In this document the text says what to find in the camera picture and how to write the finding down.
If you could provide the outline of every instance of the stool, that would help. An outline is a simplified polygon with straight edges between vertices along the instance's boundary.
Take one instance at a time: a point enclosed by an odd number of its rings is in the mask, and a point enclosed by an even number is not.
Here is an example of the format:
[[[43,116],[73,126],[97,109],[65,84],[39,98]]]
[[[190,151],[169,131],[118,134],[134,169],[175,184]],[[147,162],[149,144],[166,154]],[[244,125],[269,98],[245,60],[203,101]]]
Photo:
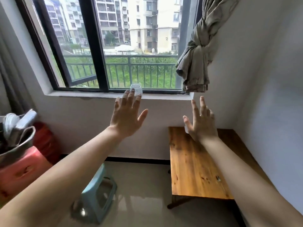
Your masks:
[[[94,175],[93,179],[81,193],[80,200],[77,202],[76,205],[74,203],[71,206],[72,218],[89,223],[100,224],[102,222],[117,190],[117,184],[114,179],[111,176],[105,177],[105,173],[105,166],[104,164],[102,164]],[[104,179],[111,181],[112,188],[108,194],[104,195],[106,198],[106,202],[103,206],[101,206],[100,201],[98,199],[97,190],[104,181]]]
[[[30,147],[18,161],[0,169],[1,200],[8,202],[51,167],[35,146]]]

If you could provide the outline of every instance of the window sill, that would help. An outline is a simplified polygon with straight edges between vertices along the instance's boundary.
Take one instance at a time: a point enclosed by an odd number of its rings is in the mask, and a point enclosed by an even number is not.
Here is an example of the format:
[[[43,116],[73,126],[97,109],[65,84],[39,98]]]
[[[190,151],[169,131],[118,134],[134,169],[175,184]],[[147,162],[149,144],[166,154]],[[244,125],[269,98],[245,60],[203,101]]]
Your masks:
[[[52,91],[48,96],[61,97],[88,97],[88,98],[117,98],[122,97],[123,93],[103,93],[103,92],[77,92],[77,91]],[[192,100],[193,93],[189,95],[169,95],[169,94],[143,94],[142,99],[164,99],[164,100]]]

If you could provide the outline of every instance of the glass pane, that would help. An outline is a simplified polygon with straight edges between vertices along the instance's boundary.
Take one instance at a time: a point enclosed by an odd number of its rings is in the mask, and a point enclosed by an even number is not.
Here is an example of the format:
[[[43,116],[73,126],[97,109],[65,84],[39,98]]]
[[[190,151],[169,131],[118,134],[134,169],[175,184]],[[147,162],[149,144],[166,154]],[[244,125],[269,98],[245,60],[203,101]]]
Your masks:
[[[181,0],[96,0],[96,5],[110,88],[139,82],[143,88],[181,89],[175,67]]]
[[[99,88],[79,0],[44,2],[74,87]]]

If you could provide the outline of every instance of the wooden table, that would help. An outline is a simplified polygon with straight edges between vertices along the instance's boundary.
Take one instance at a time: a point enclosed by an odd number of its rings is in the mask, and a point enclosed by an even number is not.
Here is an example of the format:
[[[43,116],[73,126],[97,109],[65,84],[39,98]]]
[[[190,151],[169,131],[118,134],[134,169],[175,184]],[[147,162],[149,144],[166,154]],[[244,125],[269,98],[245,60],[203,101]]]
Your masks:
[[[272,184],[234,130],[218,129],[218,134],[232,151]],[[169,138],[172,203],[167,208],[172,209],[195,197],[225,199],[239,225],[245,226],[222,172],[205,148],[196,143],[184,127],[169,127]]]

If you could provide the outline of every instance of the floor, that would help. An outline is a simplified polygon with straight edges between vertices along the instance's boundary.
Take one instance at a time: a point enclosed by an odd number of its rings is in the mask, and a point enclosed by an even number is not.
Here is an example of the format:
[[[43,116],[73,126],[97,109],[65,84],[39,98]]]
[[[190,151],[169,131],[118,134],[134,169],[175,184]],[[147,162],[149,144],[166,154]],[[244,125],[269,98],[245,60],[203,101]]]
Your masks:
[[[105,162],[117,185],[112,206],[102,227],[238,227],[233,214],[221,200],[197,198],[167,209],[171,201],[170,166],[142,163]],[[67,214],[58,227],[93,227]]]

